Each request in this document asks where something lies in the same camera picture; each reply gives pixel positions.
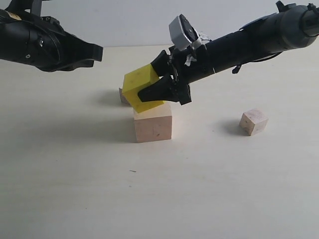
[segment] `white table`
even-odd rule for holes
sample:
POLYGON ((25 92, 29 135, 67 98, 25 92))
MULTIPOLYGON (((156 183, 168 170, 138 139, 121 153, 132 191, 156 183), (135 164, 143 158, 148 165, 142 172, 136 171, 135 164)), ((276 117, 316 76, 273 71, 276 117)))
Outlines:
POLYGON ((72 73, 1 62, 0 238, 319 237, 319 42, 193 83, 173 139, 137 144, 118 87, 167 48, 72 73), (252 108, 270 121, 248 137, 252 108))

